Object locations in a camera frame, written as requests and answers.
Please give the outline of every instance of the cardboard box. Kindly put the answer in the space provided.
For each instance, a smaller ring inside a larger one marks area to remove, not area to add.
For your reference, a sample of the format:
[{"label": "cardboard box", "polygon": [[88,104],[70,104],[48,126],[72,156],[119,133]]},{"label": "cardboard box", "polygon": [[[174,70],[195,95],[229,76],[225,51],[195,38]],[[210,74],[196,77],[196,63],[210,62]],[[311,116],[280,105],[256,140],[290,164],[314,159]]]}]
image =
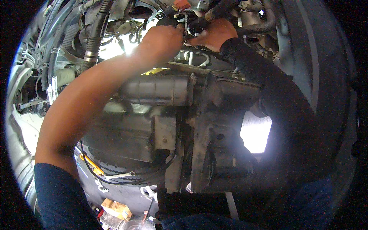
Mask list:
[{"label": "cardboard box", "polygon": [[101,206],[105,212],[121,220],[132,216],[128,206],[107,198],[102,202]]}]

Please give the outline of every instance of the hand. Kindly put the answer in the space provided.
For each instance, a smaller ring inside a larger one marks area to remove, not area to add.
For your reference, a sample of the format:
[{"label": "hand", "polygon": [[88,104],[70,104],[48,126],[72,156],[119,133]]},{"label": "hand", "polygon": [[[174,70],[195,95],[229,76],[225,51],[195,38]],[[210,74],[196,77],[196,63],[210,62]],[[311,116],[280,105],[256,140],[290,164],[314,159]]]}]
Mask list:
[{"label": "hand", "polygon": [[183,45],[184,27],[179,24],[173,26],[155,26],[149,29],[143,37],[141,45],[149,52],[149,56],[156,59],[156,63],[170,61],[178,54]]},{"label": "hand", "polygon": [[198,37],[187,41],[189,46],[205,46],[212,51],[220,52],[222,44],[230,39],[237,38],[234,26],[226,19],[219,18],[211,22]]}]

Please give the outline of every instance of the hose clamp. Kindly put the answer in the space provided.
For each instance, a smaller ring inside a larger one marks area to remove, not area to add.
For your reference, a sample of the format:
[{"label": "hose clamp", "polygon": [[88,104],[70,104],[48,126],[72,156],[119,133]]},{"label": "hose clamp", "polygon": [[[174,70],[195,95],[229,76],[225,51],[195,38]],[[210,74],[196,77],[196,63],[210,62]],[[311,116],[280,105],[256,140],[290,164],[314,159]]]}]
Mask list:
[{"label": "hose clamp", "polygon": [[84,56],[98,57],[98,53],[95,53],[95,52],[92,52],[92,51],[86,51],[84,53]]},{"label": "hose clamp", "polygon": [[53,48],[50,53],[59,53],[60,48]]},{"label": "hose clamp", "polygon": [[88,61],[88,62],[97,62],[98,58],[92,58],[92,57],[85,57],[84,61]]}]

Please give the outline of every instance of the engine bay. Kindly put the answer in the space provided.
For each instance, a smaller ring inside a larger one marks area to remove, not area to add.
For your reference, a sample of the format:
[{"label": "engine bay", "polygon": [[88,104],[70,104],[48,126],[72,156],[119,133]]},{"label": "engine bay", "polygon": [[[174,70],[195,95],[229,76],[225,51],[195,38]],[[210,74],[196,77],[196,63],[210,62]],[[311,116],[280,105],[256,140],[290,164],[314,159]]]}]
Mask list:
[{"label": "engine bay", "polygon": [[[185,26],[198,36],[211,20],[228,19],[238,36],[279,64],[275,14],[267,0],[54,0],[46,4],[17,64],[26,66],[15,93],[20,114],[44,117],[83,71],[140,44],[150,27]],[[75,158],[97,180],[155,185],[168,193],[224,192],[218,178],[246,177],[256,158],[239,136],[244,113],[255,111],[260,85],[205,47],[183,45],[169,63],[126,82],[77,144]],[[96,175],[96,168],[102,174]]]}]

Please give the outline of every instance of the bright light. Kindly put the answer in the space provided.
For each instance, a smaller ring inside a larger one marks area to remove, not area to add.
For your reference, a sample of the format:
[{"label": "bright light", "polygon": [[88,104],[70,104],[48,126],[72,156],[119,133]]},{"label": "bright light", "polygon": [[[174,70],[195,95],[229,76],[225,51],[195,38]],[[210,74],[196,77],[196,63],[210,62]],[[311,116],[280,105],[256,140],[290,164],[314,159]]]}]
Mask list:
[{"label": "bright light", "polygon": [[[144,35],[146,35],[147,31],[153,27],[153,26],[156,26],[158,20],[157,19],[153,19],[152,21],[150,21],[148,24],[147,24],[147,28],[146,30],[142,31],[142,38],[141,38],[141,41],[144,37]],[[103,42],[106,42],[108,40],[110,40],[111,38],[104,38],[103,39]],[[125,52],[127,54],[130,54],[133,49],[135,47],[137,47],[138,44],[134,43],[130,43],[129,42],[129,34],[127,35],[123,35],[123,36],[120,36],[120,39],[123,40],[124,42],[124,48],[125,48]],[[104,45],[104,46],[101,46],[100,47],[100,52],[99,52],[99,56],[102,58],[102,59],[110,59],[112,57],[115,57],[117,55],[121,55],[123,54],[123,50],[120,48],[119,44],[118,44],[118,41],[117,39],[113,39],[109,44],[107,45]]]},{"label": "bright light", "polygon": [[245,113],[240,137],[244,141],[244,146],[251,153],[262,153],[265,151],[271,124],[272,120],[270,117],[258,118],[250,111]]}]

